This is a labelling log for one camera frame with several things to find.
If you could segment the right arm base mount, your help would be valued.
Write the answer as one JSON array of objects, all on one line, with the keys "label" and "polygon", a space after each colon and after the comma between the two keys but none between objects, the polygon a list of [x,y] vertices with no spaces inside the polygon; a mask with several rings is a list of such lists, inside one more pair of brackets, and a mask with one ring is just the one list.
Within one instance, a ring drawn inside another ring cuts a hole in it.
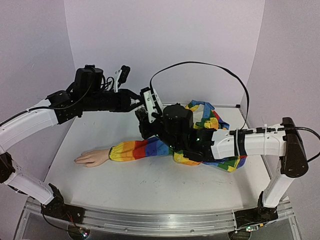
[{"label": "right arm base mount", "polygon": [[236,230],[246,229],[247,227],[266,224],[270,221],[278,219],[277,206],[265,207],[263,205],[263,191],[260,193],[257,206],[255,208],[248,208],[237,210],[234,212]]}]

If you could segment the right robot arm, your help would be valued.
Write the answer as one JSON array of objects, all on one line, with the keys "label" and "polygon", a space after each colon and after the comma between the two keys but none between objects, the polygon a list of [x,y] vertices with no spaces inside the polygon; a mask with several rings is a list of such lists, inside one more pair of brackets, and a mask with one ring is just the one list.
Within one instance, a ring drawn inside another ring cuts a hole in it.
[{"label": "right robot arm", "polygon": [[279,157],[276,172],[260,193],[257,207],[234,213],[240,227],[276,220],[284,193],[294,179],[309,169],[303,141],[290,117],[270,127],[224,130],[195,129],[193,112],[180,104],[166,106],[161,114],[140,108],[135,115],[144,139],[156,136],[175,153],[195,162],[213,163],[242,156]]}]

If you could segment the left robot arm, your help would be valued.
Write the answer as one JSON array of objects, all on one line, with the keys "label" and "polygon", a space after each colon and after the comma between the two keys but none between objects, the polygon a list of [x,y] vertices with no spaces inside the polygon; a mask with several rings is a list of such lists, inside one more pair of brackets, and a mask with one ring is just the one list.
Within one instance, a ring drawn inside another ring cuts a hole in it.
[{"label": "left robot arm", "polygon": [[49,94],[45,99],[17,113],[0,124],[0,182],[17,192],[47,205],[56,218],[64,218],[67,206],[58,197],[58,190],[25,172],[9,150],[39,132],[80,118],[84,112],[108,111],[127,113],[133,110],[139,96],[121,88],[130,73],[123,65],[112,77],[94,65],[76,70],[74,81],[65,90]]}]

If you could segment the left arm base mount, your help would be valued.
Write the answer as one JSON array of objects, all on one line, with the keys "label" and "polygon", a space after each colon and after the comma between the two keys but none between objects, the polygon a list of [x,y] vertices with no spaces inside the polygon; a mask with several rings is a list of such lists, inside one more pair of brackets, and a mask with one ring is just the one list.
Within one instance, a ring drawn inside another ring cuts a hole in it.
[{"label": "left arm base mount", "polygon": [[66,204],[60,190],[51,183],[48,186],[53,192],[53,199],[48,204],[42,205],[41,213],[55,219],[82,224],[85,209],[80,206]]}]

